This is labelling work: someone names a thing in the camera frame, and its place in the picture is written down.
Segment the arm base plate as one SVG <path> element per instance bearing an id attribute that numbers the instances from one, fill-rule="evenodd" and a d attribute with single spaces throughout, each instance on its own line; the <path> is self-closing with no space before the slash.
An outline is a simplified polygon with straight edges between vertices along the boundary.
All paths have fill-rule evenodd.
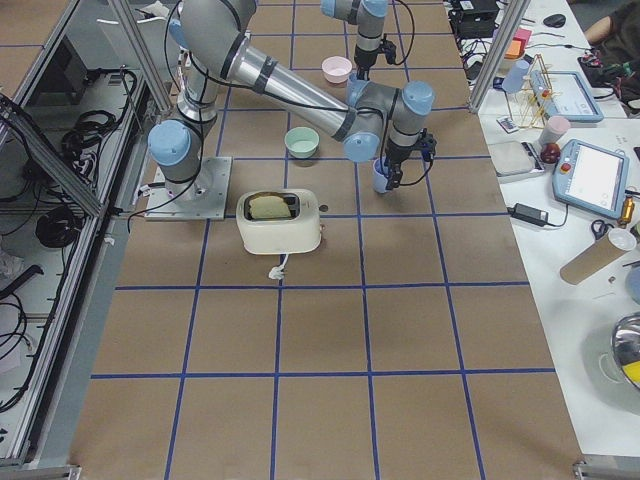
<path id="1" fill-rule="evenodd" d="M 195 183 L 177 200 L 176 185 L 164 185 L 150 191 L 144 217 L 158 221 L 223 220 L 233 159 L 228 156 L 205 157 Z"/>

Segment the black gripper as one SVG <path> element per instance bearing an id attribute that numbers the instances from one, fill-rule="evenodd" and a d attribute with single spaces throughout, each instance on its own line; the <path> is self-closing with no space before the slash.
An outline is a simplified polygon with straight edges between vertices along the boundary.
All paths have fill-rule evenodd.
<path id="1" fill-rule="evenodd" d="M 387 176 L 387 190 L 391 191 L 401 186 L 403 172 L 402 163 L 409 158 L 414 151 L 414 146 L 398 145 L 395 142 L 387 142 L 385 157 L 381 159 L 381 169 Z"/>

